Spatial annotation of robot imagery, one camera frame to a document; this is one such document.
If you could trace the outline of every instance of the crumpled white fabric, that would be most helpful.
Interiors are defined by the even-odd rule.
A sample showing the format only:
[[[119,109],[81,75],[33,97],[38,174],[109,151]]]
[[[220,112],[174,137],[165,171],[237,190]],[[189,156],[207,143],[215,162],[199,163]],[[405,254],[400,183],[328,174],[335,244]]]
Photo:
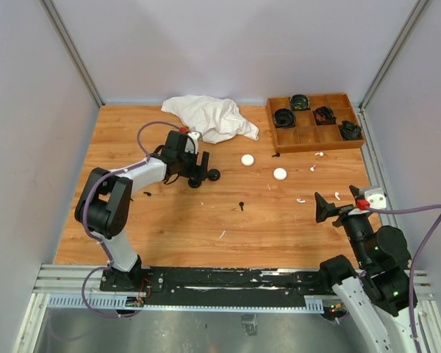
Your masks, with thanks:
[[[219,143],[235,135],[258,140],[258,127],[240,115],[231,99],[173,97],[163,102],[162,111],[178,116],[190,130],[200,132],[204,142]]]

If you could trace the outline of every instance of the wooden organizer compartment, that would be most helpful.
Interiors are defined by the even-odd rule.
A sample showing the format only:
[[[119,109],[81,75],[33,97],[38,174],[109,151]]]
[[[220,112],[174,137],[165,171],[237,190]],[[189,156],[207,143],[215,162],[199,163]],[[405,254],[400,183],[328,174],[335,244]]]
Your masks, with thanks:
[[[361,134],[360,140],[345,141],[340,134],[340,126],[344,120],[358,124],[354,109],[345,93],[308,95],[310,110],[294,112],[295,127],[277,129],[274,126],[274,112],[281,108],[291,109],[290,97],[269,98],[266,108],[270,117],[271,133],[274,148],[278,153],[326,151],[329,149],[358,149],[365,142]],[[334,125],[317,125],[313,111],[319,107],[333,110],[337,123]]]

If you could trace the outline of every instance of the gray wall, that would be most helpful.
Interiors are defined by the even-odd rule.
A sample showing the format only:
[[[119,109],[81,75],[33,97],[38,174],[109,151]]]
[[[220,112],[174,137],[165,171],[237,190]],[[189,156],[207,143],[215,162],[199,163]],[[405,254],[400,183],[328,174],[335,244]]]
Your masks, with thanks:
[[[367,110],[395,208],[441,203],[441,0],[434,0]],[[398,218],[414,251],[437,217]],[[441,225],[423,252],[441,311]]]
[[[107,103],[347,92],[360,101],[415,0],[55,0]]]
[[[39,1],[0,0],[0,352],[53,259],[96,113]]]

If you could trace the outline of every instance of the red connector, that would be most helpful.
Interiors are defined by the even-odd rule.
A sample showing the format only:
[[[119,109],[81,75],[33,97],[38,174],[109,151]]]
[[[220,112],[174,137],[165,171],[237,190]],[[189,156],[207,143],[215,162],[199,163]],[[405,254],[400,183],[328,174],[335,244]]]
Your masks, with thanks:
[[[356,202],[356,206],[361,210],[361,211],[366,211],[366,207],[370,206],[370,203],[366,200],[358,200]]]

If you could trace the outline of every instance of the gray floor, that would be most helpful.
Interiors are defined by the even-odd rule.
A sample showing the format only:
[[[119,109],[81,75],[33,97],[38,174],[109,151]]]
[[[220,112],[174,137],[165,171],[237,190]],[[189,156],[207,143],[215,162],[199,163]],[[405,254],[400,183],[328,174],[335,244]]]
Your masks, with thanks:
[[[241,318],[240,313],[148,311],[105,319],[82,309],[52,309],[35,352],[366,352],[351,318],[333,325],[317,314],[262,313],[253,336],[244,333]]]

